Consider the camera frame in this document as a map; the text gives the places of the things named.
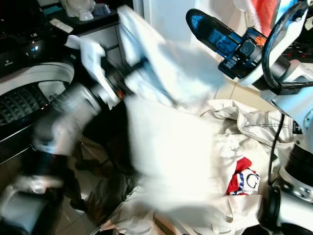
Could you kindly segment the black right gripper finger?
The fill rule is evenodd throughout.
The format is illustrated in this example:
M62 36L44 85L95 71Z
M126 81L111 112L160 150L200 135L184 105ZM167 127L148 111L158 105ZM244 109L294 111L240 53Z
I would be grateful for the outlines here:
M242 37L217 18L192 8L186 12L186 23L195 38L222 57L232 56Z

